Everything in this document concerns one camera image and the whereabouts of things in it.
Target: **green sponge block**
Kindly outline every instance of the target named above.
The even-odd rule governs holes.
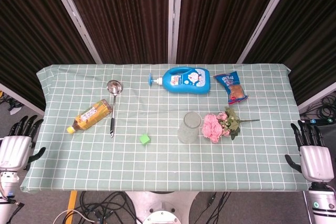
[[[143,134],[142,136],[140,136],[140,141],[143,145],[146,145],[151,142],[151,139],[149,138],[149,136],[147,136],[147,134]]]

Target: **robotic hand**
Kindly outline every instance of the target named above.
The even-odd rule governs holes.
[[[336,192],[327,184],[334,178],[329,149],[325,147],[323,136],[316,126],[312,128],[301,121],[298,124],[301,133],[295,124],[292,123],[291,127],[298,145],[301,165],[294,163],[289,155],[285,155],[286,161],[311,182],[309,195],[316,223],[335,224]]]
[[[43,122],[41,119],[33,124],[36,117],[33,115],[27,122],[28,116],[23,117],[0,142],[0,224],[9,224],[24,206],[14,199],[19,183],[17,172],[25,167],[29,169],[30,163],[38,160],[46,150],[43,147],[37,154],[29,156],[30,150],[35,147],[33,138]],[[17,205],[17,209],[8,221],[13,204]]]

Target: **clear plastic cup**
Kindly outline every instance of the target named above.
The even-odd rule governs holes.
[[[188,112],[177,130],[178,139],[185,144],[193,143],[200,132],[201,116],[194,112]]]

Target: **brown curtain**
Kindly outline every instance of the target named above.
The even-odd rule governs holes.
[[[244,63],[283,63],[297,104],[336,82],[336,0],[281,0]]]
[[[103,63],[167,62],[168,0],[73,0]]]
[[[235,63],[269,0],[182,0],[178,63]]]
[[[60,0],[1,0],[0,83],[44,110],[36,72],[94,63]]]

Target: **plastic bottle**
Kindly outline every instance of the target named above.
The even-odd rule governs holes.
[[[77,130],[86,130],[111,112],[111,106],[105,99],[103,99],[76,116],[74,123],[67,128],[67,131],[68,133],[73,134]]]
[[[171,68],[156,80],[150,74],[148,84],[151,86],[153,82],[175,93],[206,94],[210,90],[210,74],[204,68]]]

